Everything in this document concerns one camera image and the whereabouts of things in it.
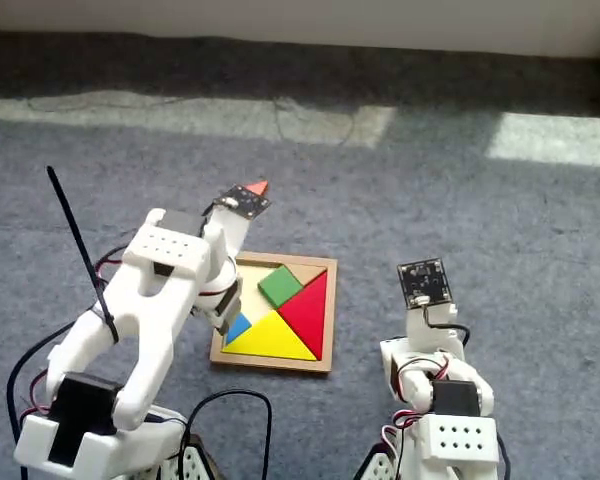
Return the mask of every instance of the tangram puzzle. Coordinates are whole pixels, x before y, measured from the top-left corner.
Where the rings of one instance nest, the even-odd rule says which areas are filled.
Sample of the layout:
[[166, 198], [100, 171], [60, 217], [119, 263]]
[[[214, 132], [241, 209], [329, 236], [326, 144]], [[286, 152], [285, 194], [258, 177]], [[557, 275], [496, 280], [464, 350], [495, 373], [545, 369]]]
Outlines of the tangram puzzle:
[[242, 310], [211, 361], [316, 372], [331, 370], [337, 261], [244, 252]]

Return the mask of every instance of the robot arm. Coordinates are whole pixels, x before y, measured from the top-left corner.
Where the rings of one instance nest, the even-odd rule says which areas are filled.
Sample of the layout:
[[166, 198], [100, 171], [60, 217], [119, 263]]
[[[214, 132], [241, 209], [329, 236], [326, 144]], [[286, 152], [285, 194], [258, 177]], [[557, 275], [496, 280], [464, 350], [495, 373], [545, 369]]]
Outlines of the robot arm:
[[493, 390], [464, 360], [442, 261], [401, 265], [398, 272], [407, 336], [381, 342], [380, 349], [394, 398], [412, 410], [396, 412], [394, 425], [383, 428], [384, 443], [355, 478], [375, 478], [371, 472], [389, 465], [389, 478], [400, 480], [497, 480]]
[[[192, 309], [221, 332], [231, 326], [240, 311], [235, 256], [251, 220], [268, 205], [264, 197], [236, 186], [214, 200], [200, 229], [180, 212], [149, 212], [104, 291], [118, 335], [138, 336], [133, 371], [124, 385], [82, 373], [113, 345], [96, 303], [49, 354], [50, 412], [48, 418], [25, 420], [15, 452], [20, 463], [67, 478], [104, 479], [153, 465], [177, 450], [182, 425], [147, 424], [151, 416], [182, 419], [152, 406], [171, 366], [174, 342]], [[85, 409], [99, 413], [85, 419]], [[131, 444], [141, 445], [143, 455], [122, 455]], [[91, 458], [95, 450], [97, 467]]]

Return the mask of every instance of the carpet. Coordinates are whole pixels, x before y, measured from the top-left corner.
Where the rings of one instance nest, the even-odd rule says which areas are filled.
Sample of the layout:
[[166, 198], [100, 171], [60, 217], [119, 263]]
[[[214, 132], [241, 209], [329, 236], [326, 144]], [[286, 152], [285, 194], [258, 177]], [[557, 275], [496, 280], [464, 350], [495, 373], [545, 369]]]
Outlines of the carpet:
[[[17, 476], [11, 367], [94, 297], [47, 164], [94, 257], [152, 207], [195, 214], [266, 178], [245, 248], [339, 260], [330, 375], [212, 368], [211, 328], [191, 318], [157, 398], [188, 414], [220, 389], [266, 393], [270, 478], [354, 475], [399, 408], [378, 346], [404, 334], [395, 266], [440, 256], [512, 478], [600, 480], [600, 63], [0, 35], [0, 478]], [[136, 348], [91, 371], [124, 380]], [[247, 399], [202, 412], [228, 478], [259, 478], [265, 418]]]

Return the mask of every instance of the green square piece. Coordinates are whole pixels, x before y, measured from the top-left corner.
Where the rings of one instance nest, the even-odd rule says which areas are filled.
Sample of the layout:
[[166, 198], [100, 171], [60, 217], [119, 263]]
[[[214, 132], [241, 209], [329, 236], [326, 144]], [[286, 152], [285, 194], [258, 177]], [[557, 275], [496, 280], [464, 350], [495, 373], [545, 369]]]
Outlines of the green square piece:
[[269, 300], [273, 308], [278, 308], [302, 290], [302, 284], [287, 267], [281, 265], [260, 280], [258, 290]]

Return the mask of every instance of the wooden frame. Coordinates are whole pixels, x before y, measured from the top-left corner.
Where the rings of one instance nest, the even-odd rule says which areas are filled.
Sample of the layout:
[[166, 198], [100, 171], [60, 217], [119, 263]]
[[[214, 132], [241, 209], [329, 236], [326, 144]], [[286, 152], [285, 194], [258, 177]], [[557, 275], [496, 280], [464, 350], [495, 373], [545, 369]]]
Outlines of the wooden frame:
[[290, 263], [297, 265], [313, 265], [327, 269], [327, 296], [324, 312], [324, 331], [322, 345], [322, 360], [295, 360], [290, 358], [262, 357], [258, 355], [240, 355], [222, 351], [222, 336], [213, 332], [211, 353], [209, 358], [213, 363], [245, 365], [251, 367], [282, 368], [310, 372], [328, 373], [331, 371], [333, 355], [333, 340], [335, 328], [336, 307], [336, 275], [338, 261], [331, 258], [302, 257], [297, 255], [282, 255], [277, 253], [242, 252], [238, 255], [238, 264], [255, 267], [275, 268]]

